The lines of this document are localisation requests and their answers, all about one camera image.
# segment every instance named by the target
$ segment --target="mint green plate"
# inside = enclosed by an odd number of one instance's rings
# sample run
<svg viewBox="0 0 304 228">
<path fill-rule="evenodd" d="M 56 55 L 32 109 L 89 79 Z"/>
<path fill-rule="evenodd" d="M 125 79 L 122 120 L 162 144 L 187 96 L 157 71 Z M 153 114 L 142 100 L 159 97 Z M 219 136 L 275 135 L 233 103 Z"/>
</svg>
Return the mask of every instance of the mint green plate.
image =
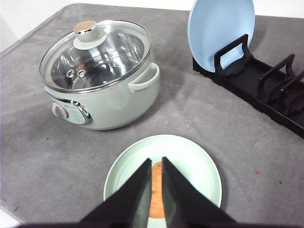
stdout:
<svg viewBox="0 0 304 228">
<path fill-rule="evenodd" d="M 167 157 L 200 193 L 220 207 L 222 186 L 213 160 L 191 140 L 167 134 L 141 139 L 119 155 L 105 180 L 104 200 L 119 190 L 147 158 L 154 165 L 162 157 Z M 165 218 L 149 218 L 147 227 L 165 228 Z"/>
</svg>

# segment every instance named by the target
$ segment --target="dish rack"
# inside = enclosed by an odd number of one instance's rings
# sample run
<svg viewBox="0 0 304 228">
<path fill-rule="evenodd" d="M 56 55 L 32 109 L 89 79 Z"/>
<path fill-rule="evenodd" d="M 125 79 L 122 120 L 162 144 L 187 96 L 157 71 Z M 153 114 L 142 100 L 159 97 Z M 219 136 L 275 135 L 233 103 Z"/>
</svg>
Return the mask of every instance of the dish rack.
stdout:
<svg viewBox="0 0 304 228">
<path fill-rule="evenodd" d="M 239 96 L 278 124 L 304 138 L 304 71 L 295 75 L 291 54 L 275 67 L 254 58 L 248 49 L 248 34 L 228 44 L 214 55 L 215 73 L 203 69 L 193 58 L 193 70 Z M 222 68 L 221 57 L 242 45 L 241 59 Z M 286 73 L 280 71 L 285 67 Z"/>
</svg>

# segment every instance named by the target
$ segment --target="gray fabric surface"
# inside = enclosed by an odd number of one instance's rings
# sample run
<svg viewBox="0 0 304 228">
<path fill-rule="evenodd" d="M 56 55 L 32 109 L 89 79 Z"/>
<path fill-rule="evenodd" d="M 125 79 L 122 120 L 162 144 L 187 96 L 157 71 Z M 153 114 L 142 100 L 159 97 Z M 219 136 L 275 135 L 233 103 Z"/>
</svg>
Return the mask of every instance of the gray fabric surface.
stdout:
<svg viewBox="0 0 304 228">
<path fill-rule="evenodd" d="M 102 202 L 107 172 L 130 144 L 156 134 L 201 145 L 219 169 L 222 208 L 239 222 L 304 225 L 304 140 L 191 68 L 189 12 L 74 4 L 1 55 L 1 206 L 23 222 L 78 221 Z M 56 118 L 39 76 L 46 50 L 79 21 L 124 19 L 152 36 L 160 94 L 137 121 L 90 131 Z M 304 20 L 256 17 L 250 46 L 304 68 Z"/>
</svg>

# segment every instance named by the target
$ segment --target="lid knob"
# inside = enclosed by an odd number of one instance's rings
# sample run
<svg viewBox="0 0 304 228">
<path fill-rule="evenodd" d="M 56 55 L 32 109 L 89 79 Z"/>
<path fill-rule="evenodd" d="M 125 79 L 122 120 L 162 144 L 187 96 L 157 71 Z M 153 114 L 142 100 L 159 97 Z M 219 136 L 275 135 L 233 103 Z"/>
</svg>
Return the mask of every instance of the lid knob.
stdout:
<svg viewBox="0 0 304 228">
<path fill-rule="evenodd" d="M 84 43 L 97 40 L 99 35 L 96 22 L 92 20 L 80 22 L 74 27 L 74 32 L 76 33 L 76 37 Z"/>
<path fill-rule="evenodd" d="M 88 50 L 102 44 L 106 39 L 106 32 L 98 29 L 97 23 L 92 20 L 86 20 L 78 23 L 74 27 L 76 38 L 74 47 L 80 50 Z"/>
</svg>

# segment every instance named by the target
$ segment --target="pot handle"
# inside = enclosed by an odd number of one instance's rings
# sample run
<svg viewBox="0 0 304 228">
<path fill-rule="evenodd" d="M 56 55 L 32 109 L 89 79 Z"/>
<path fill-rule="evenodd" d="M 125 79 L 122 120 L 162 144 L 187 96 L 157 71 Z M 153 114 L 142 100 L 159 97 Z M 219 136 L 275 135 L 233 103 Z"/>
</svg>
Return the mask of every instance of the pot handle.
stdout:
<svg viewBox="0 0 304 228">
<path fill-rule="evenodd" d="M 154 81 L 156 81 L 160 77 L 160 68 L 158 67 L 158 65 L 156 65 L 155 63 L 151 63 L 151 68 L 156 70 L 156 73 L 149 81 L 139 83 L 139 84 L 136 83 L 138 81 L 142 81 L 142 79 L 147 74 L 146 71 L 149 70 L 149 67 L 148 67 L 147 69 L 145 69 L 145 71 L 141 75 L 139 75 L 136 79 L 134 79 L 132 82 L 130 82 L 128 84 L 128 87 L 129 87 L 129 90 L 131 91 L 131 93 L 135 93 L 138 90 L 148 88 L 151 84 L 153 84 Z"/>
</svg>

